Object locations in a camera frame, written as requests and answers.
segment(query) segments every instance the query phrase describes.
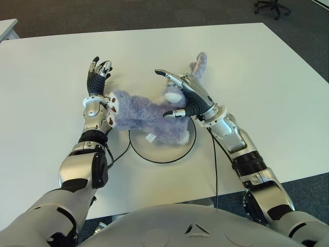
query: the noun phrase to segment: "black fingertip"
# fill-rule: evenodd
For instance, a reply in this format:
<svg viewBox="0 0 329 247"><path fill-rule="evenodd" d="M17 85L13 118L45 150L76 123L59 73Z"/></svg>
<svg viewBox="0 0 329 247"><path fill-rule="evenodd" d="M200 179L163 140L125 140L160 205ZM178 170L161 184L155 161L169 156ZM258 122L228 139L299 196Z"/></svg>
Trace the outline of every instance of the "black fingertip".
<svg viewBox="0 0 329 247"><path fill-rule="evenodd" d="M166 73L161 70L154 70L157 75L166 76Z"/></svg>
<svg viewBox="0 0 329 247"><path fill-rule="evenodd" d="M168 116L168 115L173 115L173 114L174 114L173 111L168 111L168 112L165 112L165 113L163 114L163 117Z"/></svg>

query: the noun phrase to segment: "chair base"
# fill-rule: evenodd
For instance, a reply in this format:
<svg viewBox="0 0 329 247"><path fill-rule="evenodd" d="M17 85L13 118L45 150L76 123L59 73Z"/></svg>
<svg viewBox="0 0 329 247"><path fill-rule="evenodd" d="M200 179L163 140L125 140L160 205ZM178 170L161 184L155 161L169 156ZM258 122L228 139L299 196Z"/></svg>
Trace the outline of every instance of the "chair base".
<svg viewBox="0 0 329 247"><path fill-rule="evenodd" d="M265 4L262 7L258 7L258 4ZM290 15L291 10L282 6L281 4L278 4L278 0L274 0L274 1L258 1L257 3L255 3L255 6L258 7L257 10L255 11L255 14L258 14L260 9L264 9L264 8L271 8L271 10L276 10L278 16L275 17L275 20L280 19L281 16L281 12L280 9L286 10L287 12L285 13L286 16Z"/></svg>

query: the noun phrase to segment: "fabric tag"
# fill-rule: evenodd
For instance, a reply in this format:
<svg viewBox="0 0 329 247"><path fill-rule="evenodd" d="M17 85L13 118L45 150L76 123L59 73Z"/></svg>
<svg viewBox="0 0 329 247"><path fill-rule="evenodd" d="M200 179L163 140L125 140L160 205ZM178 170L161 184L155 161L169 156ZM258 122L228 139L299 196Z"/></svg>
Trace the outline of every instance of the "fabric tag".
<svg viewBox="0 0 329 247"><path fill-rule="evenodd" d="M153 135L153 134L149 133L149 134L145 137L145 140L147 140L149 143L151 143L152 141L154 141L155 138L156 138L156 135Z"/></svg>

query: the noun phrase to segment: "purple plush bunny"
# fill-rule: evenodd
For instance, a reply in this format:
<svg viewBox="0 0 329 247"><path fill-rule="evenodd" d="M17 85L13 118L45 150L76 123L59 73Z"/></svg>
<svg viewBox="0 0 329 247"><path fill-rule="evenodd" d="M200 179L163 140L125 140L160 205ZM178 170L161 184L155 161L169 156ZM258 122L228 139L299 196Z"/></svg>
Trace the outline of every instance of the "purple plush bunny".
<svg viewBox="0 0 329 247"><path fill-rule="evenodd" d="M207 63L207 56L201 52L197 61L190 64L191 73L201 78ZM153 138L168 144L184 145L188 142L190 133L187 130L189 118L167 119L163 113L186 105L186 98L175 85L167 83L164 92L165 101L155 104L142 96L131 96L126 91L114 90L108 96L107 121L117 130L142 130Z"/></svg>

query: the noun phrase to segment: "wire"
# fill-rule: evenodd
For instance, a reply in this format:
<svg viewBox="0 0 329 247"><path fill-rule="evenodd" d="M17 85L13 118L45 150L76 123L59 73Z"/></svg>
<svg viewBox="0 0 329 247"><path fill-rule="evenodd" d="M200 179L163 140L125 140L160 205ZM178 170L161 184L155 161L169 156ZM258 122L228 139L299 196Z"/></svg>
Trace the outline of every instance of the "wire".
<svg viewBox="0 0 329 247"><path fill-rule="evenodd" d="M115 161L117 161L118 159L120 159L120 158L121 158L121 157L122 157L122 156L128 151L130 145L131 145L131 142L130 142L130 140L129 140L128 147L125 149L125 151L124 151L122 154L120 154L119 157L117 157L116 159L114 159L114 158L113 158L113 155L112 155L112 153L111 153L111 151L110 151L109 148L108 148L107 143L105 144L105 147L106 147L106 149L107 149L107 152L108 152L108 154L109 154L109 156L111 157L111 160L112 160L111 164L109 164L109 165L107 166L107 169L108 169L108 170L112 167L112 165L115 163Z"/></svg>
<svg viewBox="0 0 329 247"><path fill-rule="evenodd" d="M226 157L228 158L228 160L231 162L232 165L234 165L233 160L231 159L230 155L226 152L226 150L224 149L224 147L222 146L222 144L220 144L217 139L214 137L214 135L211 132L210 128L207 128L209 134L211 135L212 139L216 141L216 143L218 144L218 146L220 146L220 148L223 150L223 152L225 153Z"/></svg>
<svg viewBox="0 0 329 247"><path fill-rule="evenodd" d="M207 128L211 139L212 139L212 144L214 147L214 158L215 158L215 173L216 173L216 209L218 209L218 176L217 176L217 157L216 157L216 146L215 146L215 137L213 136L213 134L211 133L211 129Z"/></svg>
<svg viewBox="0 0 329 247"><path fill-rule="evenodd" d="M112 165L114 164L114 158L113 158L113 155L112 155L111 151L110 151L109 148L108 148L107 143L105 143L105 148L106 148L106 150L107 150L109 156L111 157L111 164L109 164L109 165L107 166L107 169L109 170L109 169L112 167Z"/></svg>

